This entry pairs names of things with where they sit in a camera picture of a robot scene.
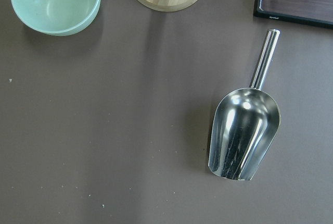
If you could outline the green ceramic bowl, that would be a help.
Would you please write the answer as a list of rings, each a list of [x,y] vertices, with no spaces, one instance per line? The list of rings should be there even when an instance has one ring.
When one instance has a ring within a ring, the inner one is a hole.
[[[96,18],[101,0],[11,0],[17,17],[29,28],[54,36],[68,36],[87,28]]]

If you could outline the metal scoop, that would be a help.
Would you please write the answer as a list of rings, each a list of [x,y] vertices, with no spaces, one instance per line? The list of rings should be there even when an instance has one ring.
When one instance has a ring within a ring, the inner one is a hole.
[[[262,87],[279,35],[267,31],[249,87],[228,93],[216,108],[208,159],[216,176],[250,181],[273,142],[280,110]]]

